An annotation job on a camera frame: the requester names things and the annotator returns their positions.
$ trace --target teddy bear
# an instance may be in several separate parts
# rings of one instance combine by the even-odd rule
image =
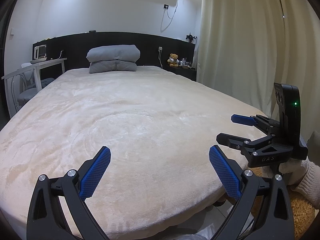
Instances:
[[[177,54],[170,54],[170,58],[168,59],[170,67],[179,67],[179,62]]]

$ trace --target blue gripper pad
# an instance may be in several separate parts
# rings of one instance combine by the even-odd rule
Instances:
[[[227,157],[221,151],[219,146],[215,145],[210,148],[209,160],[213,168],[215,169],[220,181],[222,182],[228,196],[234,198],[237,201],[241,196],[241,182],[239,181],[233,170],[230,168],[226,159]]]
[[[248,116],[243,116],[243,115],[238,115],[238,114],[234,114],[233,116],[231,116],[231,121],[234,123],[244,124],[244,125],[248,125],[248,126],[257,125],[257,122],[254,118],[248,117]]]
[[[92,197],[111,160],[110,149],[105,147],[80,182],[79,196],[84,201]]]

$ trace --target white desk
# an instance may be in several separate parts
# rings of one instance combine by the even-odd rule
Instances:
[[[53,60],[48,60],[48,61],[36,63],[36,64],[30,65],[28,67],[25,67],[25,68],[19,68],[18,70],[13,71],[10,74],[3,76],[1,79],[4,79],[5,96],[6,96],[7,100],[9,100],[9,90],[8,90],[8,79],[9,78],[12,78],[12,77],[17,76],[22,73],[25,73],[29,70],[33,70],[33,73],[35,74],[36,88],[39,92],[42,89],[41,80],[40,80],[40,69],[50,67],[53,65],[57,65],[57,64],[61,64],[62,73],[65,73],[64,61],[66,59],[67,58],[58,58],[58,59],[53,59]]]

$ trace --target kettle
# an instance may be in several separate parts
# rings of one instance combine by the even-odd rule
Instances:
[[[34,59],[41,59],[47,57],[47,45],[35,47]]]

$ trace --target beige blanket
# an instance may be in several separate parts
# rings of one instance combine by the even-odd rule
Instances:
[[[109,238],[121,240],[179,224],[223,194],[208,157],[217,134],[263,136],[230,120],[257,109],[158,67],[88,72],[67,71],[0,132],[0,207],[22,239],[38,176],[78,169],[102,146],[111,163],[86,204]],[[221,148],[245,167],[239,151]]]

